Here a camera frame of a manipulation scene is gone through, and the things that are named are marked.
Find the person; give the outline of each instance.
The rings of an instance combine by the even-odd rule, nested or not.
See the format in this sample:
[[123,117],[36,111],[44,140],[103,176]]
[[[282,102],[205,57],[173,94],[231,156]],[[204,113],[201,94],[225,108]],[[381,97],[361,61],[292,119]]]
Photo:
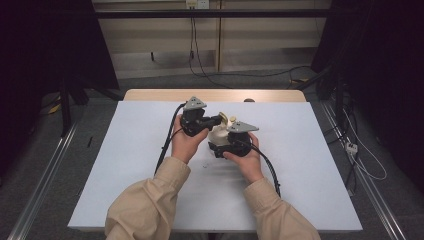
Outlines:
[[[171,233],[178,192],[190,174],[188,163],[208,130],[194,137],[181,131],[181,115],[173,126],[171,156],[166,157],[153,179],[137,182],[125,189],[110,206],[105,223],[107,239],[168,239]],[[259,148],[258,138],[249,133]],[[239,157],[224,152],[236,163],[249,182],[244,196],[257,224],[259,239],[320,239],[317,230],[289,203],[281,200],[274,186],[264,177],[260,155],[250,151]]]

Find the black cable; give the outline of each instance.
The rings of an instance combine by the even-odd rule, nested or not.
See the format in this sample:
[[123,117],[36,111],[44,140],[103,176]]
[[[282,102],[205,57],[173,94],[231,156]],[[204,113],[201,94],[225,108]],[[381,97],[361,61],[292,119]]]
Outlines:
[[330,128],[328,130],[325,130],[324,132],[322,132],[322,135],[327,136],[328,134],[330,134],[332,131],[334,131],[336,128],[338,128],[337,125],[335,125],[333,128]]
[[[199,62],[200,65],[200,69],[202,70],[203,75],[197,74],[194,72],[193,67],[191,65],[191,58],[192,58],[192,53],[193,53],[193,40],[195,42],[195,46],[196,46],[196,55],[197,55],[197,61]],[[216,83],[214,81],[212,81],[212,79],[210,79],[209,77],[212,76],[242,76],[242,77],[272,77],[272,76],[278,76],[278,75],[282,75],[285,73],[289,73],[290,74],[290,84],[286,89],[289,89],[289,87],[292,84],[293,79],[291,78],[291,72],[293,70],[299,69],[299,68],[311,68],[310,66],[297,66],[297,67],[293,67],[289,70],[284,70],[278,73],[270,73],[270,74],[263,74],[263,75],[256,75],[256,74],[243,74],[243,73],[214,73],[214,74],[206,74],[204,69],[203,69],[203,65],[202,62],[200,61],[200,55],[199,55],[199,47],[197,44],[197,29],[196,29],[196,20],[194,18],[191,19],[191,44],[190,44],[190,57],[189,57],[189,65],[190,65],[190,71],[192,72],[193,75],[198,76],[198,77],[206,77],[211,83],[224,87],[224,88],[228,88],[228,89],[233,89],[229,86],[226,86],[224,84],[219,84]]]
[[274,167],[272,166],[272,163],[271,163],[271,161],[269,161],[268,157],[265,156],[265,154],[263,152],[261,152],[261,150],[259,150],[259,148],[256,147],[253,143],[247,144],[247,143],[240,141],[240,140],[236,140],[236,141],[238,143],[241,143],[242,145],[249,147],[250,149],[256,151],[257,153],[259,153],[259,155],[261,155],[264,158],[265,163],[268,165],[269,171],[271,172],[271,176],[272,176],[273,181],[274,181],[275,191],[277,192],[278,196],[281,197],[280,183],[278,182],[277,174],[275,173]]
[[[193,52],[193,38],[196,44],[196,53],[197,53],[197,61],[199,62],[200,65],[200,69],[202,70],[203,75],[199,75],[197,73],[195,73],[193,71],[193,68],[191,66],[191,53]],[[233,89],[232,87],[229,87],[227,85],[224,84],[220,84],[217,82],[214,82],[212,79],[209,78],[209,76],[205,73],[205,71],[203,70],[203,65],[202,62],[200,61],[200,55],[199,55],[199,46],[197,44],[197,30],[196,30],[196,20],[194,18],[191,18],[191,44],[190,44],[190,59],[189,59],[189,64],[190,64],[190,70],[191,72],[198,77],[206,77],[206,79],[208,79],[209,82],[211,82],[212,84],[215,84],[217,86],[223,87],[223,88],[227,88],[227,89]]]
[[329,141],[329,142],[327,142],[327,145],[330,145],[330,144],[333,144],[333,143],[335,143],[335,142],[337,142],[337,141],[339,141],[339,140],[341,140],[341,139],[343,139],[345,136],[346,136],[346,134],[347,134],[347,132],[348,132],[348,130],[349,130],[349,128],[344,128],[344,129],[341,129],[342,131],[342,134],[338,137],[338,138],[336,138],[336,139],[334,139],[334,140],[331,140],[331,141]]
[[[355,113],[354,113],[354,101],[353,101],[353,99],[352,99],[352,97],[350,95],[349,96],[344,96],[344,98],[346,98],[346,97],[348,97],[349,100],[348,100],[348,103],[347,104],[345,104],[345,103],[343,104],[343,108],[344,108],[343,110],[346,112],[347,118],[350,118],[351,116],[353,118],[354,124],[352,126],[353,127],[352,131],[354,131],[356,133],[356,134],[354,134],[355,136],[354,136],[353,143],[358,146],[358,138],[357,138],[357,135],[358,135],[358,123],[357,123],[356,116],[355,116]],[[350,124],[347,124],[347,126],[344,127],[344,128],[347,130],[347,129],[351,128],[351,126],[350,126]],[[350,178],[351,178],[351,176],[353,174],[353,178],[354,178],[353,193],[355,193],[356,192],[356,188],[357,188],[357,177],[356,177],[356,172],[355,172],[355,166],[356,166],[356,164],[358,162],[358,158],[359,158],[359,148],[358,148],[358,150],[357,150],[357,152],[356,152],[356,154],[354,156],[354,160],[355,161],[353,161],[353,163],[350,161],[349,154],[347,153],[346,149],[345,149],[345,154],[346,154],[346,157],[347,157],[349,163],[351,164],[351,167],[349,169],[348,176],[347,176],[346,180],[344,181],[344,184],[345,184],[345,187],[347,188],[348,187],[348,184],[349,184],[349,181],[350,181]]]
[[158,171],[159,166],[162,164],[163,159],[165,158],[166,151],[168,150],[168,147],[169,147],[169,144],[171,143],[172,138],[175,136],[175,134],[176,134],[178,131],[180,131],[180,130],[181,130],[181,129],[179,129],[178,131],[176,131],[176,132],[172,135],[172,137],[171,137],[172,128],[173,128],[173,126],[174,126],[175,118],[177,117],[177,114],[178,114],[178,112],[180,111],[180,109],[181,109],[181,108],[183,108],[185,105],[186,105],[186,103],[182,103],[182,104],[180,104],[180,105],[177,107],[177,109],[175,110],[174,116],[172,116],[171,126],[169,127],[168,136],[166,137],[165,144],[164,144],[164,145],[163,145],[163,147],[162,147],[162,152],[161,152],[161,154],[160,154],[160,156],[159,156],[159,160],[158,160],[158,163],[157,163],[157,165],[156,165],[155,174],[156,174],[156,172]]

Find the beige sleeve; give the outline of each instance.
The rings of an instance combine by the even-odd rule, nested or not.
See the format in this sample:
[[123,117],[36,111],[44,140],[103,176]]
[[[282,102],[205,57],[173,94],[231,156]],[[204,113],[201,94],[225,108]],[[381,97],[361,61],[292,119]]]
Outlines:
[[189,174],[186,164],[167,157],[153,179],[125,189],[108,210],[107,239],[168,239],[177,194]]
[[249,185],[244,195],[253,215],[259,239],[320,239],[317,230],[263,178]]

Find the wire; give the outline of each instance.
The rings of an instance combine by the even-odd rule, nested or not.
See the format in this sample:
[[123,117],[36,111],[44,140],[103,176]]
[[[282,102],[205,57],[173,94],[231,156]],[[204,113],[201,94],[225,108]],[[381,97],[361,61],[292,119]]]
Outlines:
[[265,160],[265,163],[268,165],[269,171],[271,172],[271,176],[274,180],[274,187],[275,187],[275,192],[277,192],[278,196],[281,197],[281,193],[280,193],[280,183],[278,182],[278,178],[277,178],[277,174],[275,173],[274,167],[272,166],[271,161],[269,161],[268,157],[265,156],[265,154],[263,152],[261,152],[261,150],[259,150],[259,148],[257,146],[255,146],[253,143],[247,144],[243,141],[240,140],[236,140],[238,143],[241,143],[242,145],[249,147],[250,149],[256,151],[257,153],[259,153]]
[[[197,61],[199,62],[200,65],[200,69],[202,70],[203,75],[198,75],[197,73],[195,73],[193,71],[193,68],[191,66],[191,54],[193,52],[193,36],[194,36],[194,41],[196,44],[196,53],[197,53]],[[205,73],[205,71],[203,70],[203,66],[202,66],[202,62],[200,61],[200,55],[199,55],[199,46],[197,44],[197,30],[196,30],[196,20],[194,18],[191,18],[191,44],[190,44],[190,58],[189,58],[189,64],[190,64],[190,70],[191,72],[198,77],[206,77],[206,79],[208,79],[209,82],[211,82],[212,84],[215,84],[217,86],[220,87],[224,87],[224,88],[228,88],[228,89],[233,89],[232,87],[229,87],[227,85],[224,84],[220,84],[217,82],[214,82],[212,79],[209,78],[209,76]]]
[[173,126],[174,126],[175,118],[177,117],[177,114],[178,114],[178,112],[180,111],[180,109],[181,109],[181,108],[183,108],[185,105],[186,105],[186,103],[182,103],[182,104],[180,104],[180,105],[177,107],[177,109],[175,110],[174,115],[172,116],[171,126],[169,127],[168,136],[166,137],[165,144],[164,144],[164,145],[163,145],[163,147],[162,147],[162,152],[161,152],[161,154],[160,154],[160,156],[159,156],[158,163],[156,164],[155,174],[156,174],[156,172],[158,171],[159,166],[162,164],[163,159],[165,158],[166,151],[168,151],[168,147],[169,147],[169,144],[171,143],[172,138],[175,136],[175,134],[176,134],[176,133],[178,133],[178,132],[182,129],[182,128],[181,128],[181,129],[179,129],[178,131],[176,131],[176,132],[172,135],[172,137],[171,137],[172,128],[173,128]]
[[[346,111],[343,109],[344,114],[346,115],[346,119],[349,122],[350,127],[352,128],[352,130],[354,129],[352,126],[352,122],[350,121]],[[359,164],[359,161],[361,161],[361,158],[358,157],[358,160],[352,155],[352,153],[350,153],[350,156],[352,156],[352,160],[358,165],[358,168],[360,168],[363,172],[365,172],[369,177],[374,178],[376,180],[384,180],[387,178],[387,171],[384,168],[383,164],[380,162],[380,160],[378,160],[378,158],[365,146],[365,144],[361,141],[361,139],[358,137],[358,135],[356,134],[355,130],[352,131],[353,134],[355,135],[356,139],[358,140],[358,142],[368,151],[368,153],[371,154],[371,156],[377,161],[377,163],[380,165],[381,169],[384,171],[384,176],[383,177],[376,177],[374,175],[372,175],[371,173],[369,173],[365,167],[362,164]]]
[[[199,62],[200,65],[200,69],[202,71],[203,74],[198,74],[195,73],[193,70],[193,67],[191,65],[191,59],[192,59],[192,53],[193,53],[193,41],[194,44],[196,46],[196,55],[197,55],[197,61]],[[300,69],[300,68],[311,68],[310,66],[297,66],[297,67],[293,67],[289,70],[284,70],[284,71],[280,71],[277,73],[270,73],[270,74],[243,74],[243,73],[214,73],[214,74],[207,74],[204,69],[203,69],[203,65],[202,62],[200,60],[200,54],[199,54],[199,47],[198,47],[198,43],[197,43],[197,29],[196,29],[196,20],[194,18],[191,18],[191,43],[190,43],[190,56],[189,56],[189,65],[190,65],[190,71],[192,72],[193,75],[198,76],[198,77],[206,77],[208,79],[208,81],[210,81],[211,83],[218,85],[220,87],[224,87],[224,88],[228,88],[228,89],[233,89],[232,87],[226,86],[224,84],[220,84],[217,82],[214,82],[212,79],[210,79],[210,77],[212,76],[242,76],[242,77],[273,77],[273,76],[278,76],[278,75],[282,75],[285,73],[289,73],[290,74],[290,84],[286,89],[289,89],[291,84],[292,84],[292,76],[291,76],[291,72],[293,70],[296,69]]]
[[330,144],[333,144],[333,143],[335,143],[335,142],[337,142],[337,141],[339,141],[339,140],[342,140],[342,139],[346,136],[346,134],[347,134],[347,132],[348,132],[348,130],[349,130],[349,128],[340,129],[340,127],[339,127],[339,126],[335,126],[333,129],[330,129],[330,130],[335,130],[335,129],[339,129],[339,130],[340,130],[340,132],[341,132],[341,134],[340,134],[340,136],[339,136],[338,138],[336,138],[336,139],[334,139],[334,140],[331,140],[331,141],[327,142],[327,145],[330,145]]
[[[346,154],[346,157],[347,157],[347,159],[349,160],[350,158],[349,158],[349,155],[348,155],[348,153],[347,153],[347,151],[345,151],[345,154]],[[355,160],[356,161],[354,161],[353,163],[351,163],[350,161],[350,163],[351,163],[351,165],[350,165],[350,170],[349,170],[349,174],[347,175],[347,178],[346,178],[346,180],[345,180],[345,182],[344,182],[344,184],[345,184],[345,187],[347,188],[347,186],[348,186],[348,184],[349,184],[349,181],[350,181],[350,176],[352,176],[352,173],[353,173],[353,179],[354,179],[354,183],[353,183],[353,193],[355,193],[356,192],[356,186],[357,186],[357,182],[356,182],[356,173],[355,173],[355,165],[356,165],[356,163],[357,163],[357,158],[358,158],[358,155],[359,154],[359,152],[357,152],[356,153],[356,155],[355,155]]]
[[322,132],[322,134],[324,136],[327,136],[328,134],[330,134],[332,131],[336,130],[337,128],[339,128],[337,125],[335,125],[333,128],[330,128],[328,130],[325,130],[324,132]]

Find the white table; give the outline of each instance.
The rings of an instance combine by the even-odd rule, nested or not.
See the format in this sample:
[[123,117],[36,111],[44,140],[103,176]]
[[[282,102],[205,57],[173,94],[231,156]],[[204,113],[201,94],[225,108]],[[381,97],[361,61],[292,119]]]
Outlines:
[[[255,134],[274,165],[282,198],[319,231],[362,229],[312,108],[301,92],[193,89],[132,90],[131,94],[118,105],[69,227],[84,231],[104,228],[112,201],[130,184],[153,176],[171,117],[183,102],[179,98],[188,100],[195,95],[208,105],[205,116],[222,111],[260,128]],[[153,101],[130,101],[148,94],[156,96]],[[213,101],[220,94],[227,102]],[[167,101],[156,99],[161,95]],[[167,99],[173,97],[178,102]],[[256,103],[239,102],[245,98]],[[291,102],[278,102],[278,98]],[[262,99],[271,102],[260,103]],[[206,140],[189,166],[192,173],[179,193],[174,231],[255,231],[242,194],[246,182],[237,166],[214,158]],[[265,163],[262,167],[272,179]]]

